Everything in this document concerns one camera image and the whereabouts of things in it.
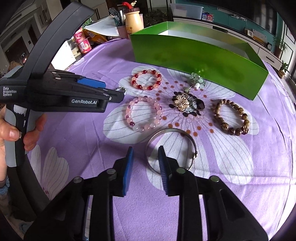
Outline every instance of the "television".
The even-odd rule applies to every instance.
[[[189,0],[213,5],[250,19],[276,34],[277,12],[267,0]]]

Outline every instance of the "flower pot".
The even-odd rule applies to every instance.
[[[279,70],[278,76],[282,79],[285,76],[285,73],[282,70]]]
[[[281,57],[281,54],[282,54],[282,50],[279,48],[279,47],[276,47],[275,50],[274,50],[274,55],[278,58]]]

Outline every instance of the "open box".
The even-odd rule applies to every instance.
[[[253,100],[268,71],[252,47],[227,33],[164,22],[131,34],[137,62],[191,74]]]

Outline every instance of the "device handle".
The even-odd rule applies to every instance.
[[[41,115],[42,112],[35,112],[18,105],[6,105],[4,120],[21,132],[21,137],[17,141],[4,141],[7,166],[16,167],[25,162],[27,152],[25,151],[24,136],[27,132],[35,129],[36,120]]]

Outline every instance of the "red and pink beaded bracelet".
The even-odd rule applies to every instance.
[[[139,101],[146,101],[148,103],[151,103],[154,105],[156,109],[156,117],[153,123],[151,124],[146,124],[145,126],[139,126],[136,125],[131,117],[131,111],[133,109],[133,106],[137,104]],[[134,131],[139,131],[143,132],[145,130],[150,130],[155,128],[156,126],[160,125],[160,120],[161,120],[161,115],[163,114],[162,107],[159,105],[156,99],[153,99],[151,97],[143,96],[143,97],[138,97],[133,99],[130,103],[129,106],[126,108],[126,121],[128,122],[129,126],[134,130]]]
[[[156,80],[156,84],[154,84],[153,86],[150,85],[150,86],[141,86],[141,85],[138,85],[137,84],[137,78],[140,76],[140,75],[143,75],[143,74],[153,74],[153,75],[156,75],[157,77],[157,80]],[[132,81],[131,81],[131,84],[135,87],[135,88],[138,88],[140,90],[153,90],[153,89],[157,89],[158,86],[160,85],[160,82],[162,81],[162,78],[161,78],[161,74],[159,72],[157,72],[156,70],[143,70],[143,71],[140,71],[139,73],[135,74],[133,77],[132,77]]]

